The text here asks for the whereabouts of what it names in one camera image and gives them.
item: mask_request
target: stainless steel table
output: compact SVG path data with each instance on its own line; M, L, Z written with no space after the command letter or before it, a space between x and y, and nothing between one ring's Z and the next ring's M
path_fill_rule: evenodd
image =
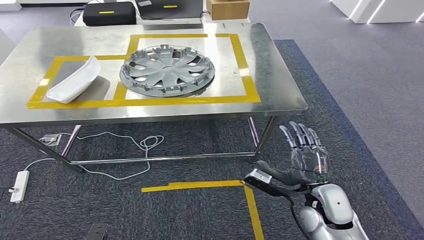
M124 59L135 50L169 44L191 47L209 57L215 78L188 97L155 98L127 90L120 82ZM53 102L46 91L96 56L101 72L93 84L68 104ZM28 33L0 67L0 127L63 161L78 165L211 157L256 156L279 116L308 108L287 66L261 23L128 25L40 28ZM258 136L252 117L269 117ZM81 125L247 118L251 152L211 153L135 159L67 159ZM21 127L76 125L59 154Z

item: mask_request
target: robot forearm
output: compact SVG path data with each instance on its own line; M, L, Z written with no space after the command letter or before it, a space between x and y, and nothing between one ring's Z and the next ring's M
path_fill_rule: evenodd
M311 195L317 202L300 211L300 222L311 239L369 240L341 187L319 185L312 189Z

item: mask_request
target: cardboard box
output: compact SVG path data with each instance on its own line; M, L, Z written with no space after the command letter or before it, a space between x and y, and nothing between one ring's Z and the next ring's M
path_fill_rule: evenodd
M212 20L246 19L249 5L249 0L206 0Z

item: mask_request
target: table leg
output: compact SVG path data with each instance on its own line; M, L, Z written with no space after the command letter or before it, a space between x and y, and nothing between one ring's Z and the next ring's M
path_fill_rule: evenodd
M72 144L74 144L75 139L77 139L77 135L81 130L81 125L75 125L73 128L72 134L70 135L69 140L67 141L67 144L65 146L65 149L62 152L63 157L67 157L69 154L69 150L71 150Z
M41 142L39 142L37 139L33 138L31 135L29 135L28 133L22 131L19 128L7 128L7 130L17 136L18 138L20 138L21 140L27 142L28 144L32 145L33 147L45 152L49 157L56 159L58 161L62 161L68 168L72 169L73 171L80 173L83 169L79 166L73 166L70 164L70 161L65 157L60 155L59 153L53 151L50 147L42 144Z
M272 116L269 118L268 123L265 126L265 129L263 130L262 135L260 136L259 142L257 143L257 146L254 150L255 156L261 151L261 149L264 147L267 140L270 138L274 127L277 125L279 121L278 116Z
M259 142L259 137L258 137L258 133L256 132L255 123L253 122L253 119L251 116L247 118L247 122L249 123L250 132L252 133L254 146L257 147Z

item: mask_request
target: robotic hand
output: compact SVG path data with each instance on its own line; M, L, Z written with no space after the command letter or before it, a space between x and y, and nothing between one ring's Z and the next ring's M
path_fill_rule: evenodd
M343 189L329 183L328 152L316 132L301 123L289 123L296 132L298 144L285 126L279 128L292 148L292 167L278 170L258 161L258 168L244 181L272 196L288 199L294 220L309 240L369 240ZM281 188L271 183L272 178L287 186L300 184L300 187L296 190ZM299 195L306 198L300 211L303 227L296 217L291 199Z

